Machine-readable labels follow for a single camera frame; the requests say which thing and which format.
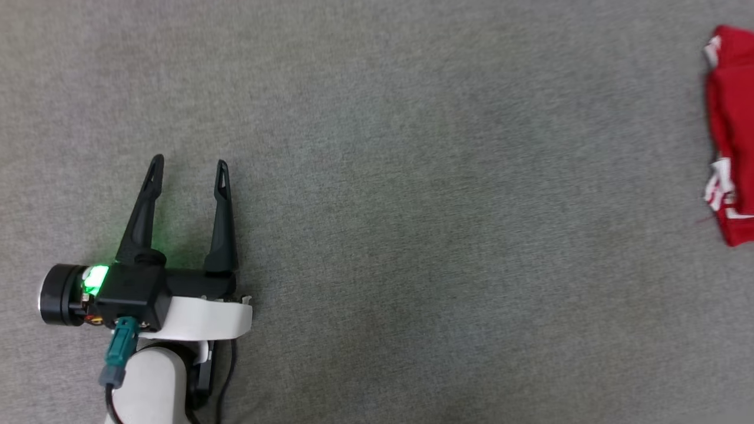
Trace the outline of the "red basketball jersey white sleeves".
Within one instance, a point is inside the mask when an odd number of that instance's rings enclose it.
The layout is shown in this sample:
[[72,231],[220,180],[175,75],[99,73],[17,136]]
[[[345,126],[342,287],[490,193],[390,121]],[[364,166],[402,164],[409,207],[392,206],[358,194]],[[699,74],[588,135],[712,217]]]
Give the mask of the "red basketball jersey white sleeves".
[[706,43],[706,109],[716,150],[706,204],[731,247],[754,242],[754,31],[717,26]]

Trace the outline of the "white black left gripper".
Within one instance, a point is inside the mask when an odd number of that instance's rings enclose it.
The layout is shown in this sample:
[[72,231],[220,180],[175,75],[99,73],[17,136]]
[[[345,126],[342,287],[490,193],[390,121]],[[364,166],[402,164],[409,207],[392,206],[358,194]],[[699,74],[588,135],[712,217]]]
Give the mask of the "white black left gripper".
[[[116,252],[116,263],[163,266],[167,262],[164,253],[153,248],[154,210],[162,191],[163,172],[164,156],[155,155]],[[214,198],[213,233],[204,270],[230,273],[238,268],[238,254],[229,167],[224,160],[218,160],[216,166]],[[84,272],[92,266],[57,264],[48,272],[38,290],[38,311],[45,324],[75,327],[90,324],[115,329],[87,317],[91,298],[83,292],[82,280]],[[152,333],[142,331],[138,324],[139,338],[179,342],[234,340],[252,327],[253,306],[248,296],[233,296],[234,276],[212,276],[195,269],[166,269],[166,274],[171,303],[164,327]]]

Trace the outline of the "grey fabric sofa cushion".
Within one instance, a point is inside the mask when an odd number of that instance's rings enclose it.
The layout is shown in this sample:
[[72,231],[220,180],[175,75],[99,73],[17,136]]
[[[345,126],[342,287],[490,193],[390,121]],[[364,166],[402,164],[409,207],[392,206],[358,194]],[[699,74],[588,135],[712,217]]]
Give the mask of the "grey fabric sofa cushion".
[[0,424],[102,424],[43,324],[165,156],[228,162],[252,330],[224,424],[754,424],[754,243],[702,199],[703,46],[754,0],[0,0]]

